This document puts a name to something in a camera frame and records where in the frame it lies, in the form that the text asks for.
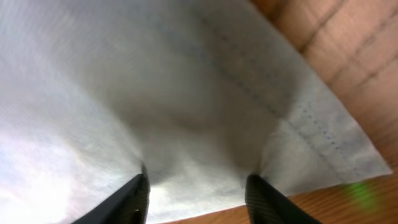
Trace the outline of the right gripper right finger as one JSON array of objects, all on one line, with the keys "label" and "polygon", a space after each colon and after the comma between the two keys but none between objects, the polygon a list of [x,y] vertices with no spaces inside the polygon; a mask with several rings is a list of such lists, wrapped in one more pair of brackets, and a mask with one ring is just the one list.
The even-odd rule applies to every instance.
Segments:
[{"label": "right gripper right finger", "polygon": [[321,224],[259,175],[247,177],[245,202],[251,224]]}]

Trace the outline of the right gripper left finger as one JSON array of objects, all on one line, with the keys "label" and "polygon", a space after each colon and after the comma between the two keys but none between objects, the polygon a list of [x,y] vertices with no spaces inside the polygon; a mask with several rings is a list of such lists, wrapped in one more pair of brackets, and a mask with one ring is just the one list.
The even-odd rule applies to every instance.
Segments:
[{"label": "right gripper left finger", "polygon": [[145,165],[119,190],[73,224],[145,224],[150,183]]}]

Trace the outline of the light blue printed t-shirt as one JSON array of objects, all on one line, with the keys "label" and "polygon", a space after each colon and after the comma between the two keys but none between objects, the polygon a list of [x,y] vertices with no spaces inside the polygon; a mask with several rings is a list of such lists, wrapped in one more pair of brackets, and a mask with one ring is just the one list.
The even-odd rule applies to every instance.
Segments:
[{"label": "light blue printed t-shirt", "polygon": [[246,1],[1,2],[1,222],[99,223],[132,179],[148,223],[391,168]]}]

